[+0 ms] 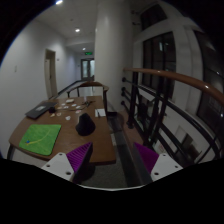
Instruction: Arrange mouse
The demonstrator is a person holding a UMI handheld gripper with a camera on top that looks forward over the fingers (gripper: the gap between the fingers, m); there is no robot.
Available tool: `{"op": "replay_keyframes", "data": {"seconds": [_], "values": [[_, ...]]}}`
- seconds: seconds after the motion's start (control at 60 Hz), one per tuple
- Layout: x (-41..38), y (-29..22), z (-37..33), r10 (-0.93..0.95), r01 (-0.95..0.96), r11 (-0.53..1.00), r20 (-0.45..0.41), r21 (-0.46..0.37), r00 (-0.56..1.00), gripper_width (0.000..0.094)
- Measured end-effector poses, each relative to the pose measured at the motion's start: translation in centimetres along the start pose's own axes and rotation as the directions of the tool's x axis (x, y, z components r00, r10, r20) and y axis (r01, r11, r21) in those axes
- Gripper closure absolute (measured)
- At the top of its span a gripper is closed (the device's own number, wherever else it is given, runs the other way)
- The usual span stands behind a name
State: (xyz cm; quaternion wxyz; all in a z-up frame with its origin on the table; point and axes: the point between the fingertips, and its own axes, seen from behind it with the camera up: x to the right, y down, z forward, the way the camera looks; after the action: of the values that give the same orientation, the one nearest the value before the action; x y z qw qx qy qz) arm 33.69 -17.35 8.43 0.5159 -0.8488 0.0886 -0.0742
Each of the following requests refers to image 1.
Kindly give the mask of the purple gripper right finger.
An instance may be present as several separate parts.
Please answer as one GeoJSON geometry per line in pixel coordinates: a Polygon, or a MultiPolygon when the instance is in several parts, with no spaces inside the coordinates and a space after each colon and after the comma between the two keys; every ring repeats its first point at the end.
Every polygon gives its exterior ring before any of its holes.
{"type": "Polygon", "coordinates": [[[154,182],[182,169],[167,153],[157,154],[138,143],[133,144],[134,165],[141,182],[154,182]]]}

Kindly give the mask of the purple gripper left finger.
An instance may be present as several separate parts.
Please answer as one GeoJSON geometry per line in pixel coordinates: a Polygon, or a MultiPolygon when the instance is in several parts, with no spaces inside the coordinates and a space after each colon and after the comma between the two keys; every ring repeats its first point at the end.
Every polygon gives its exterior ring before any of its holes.
{"type": "Polygon", "coordinates": [[[93,143],[89,142],[69,153],[59,152],[42,169],[68,181],[77,181],[85,176],[90,168],[93,143]]]}

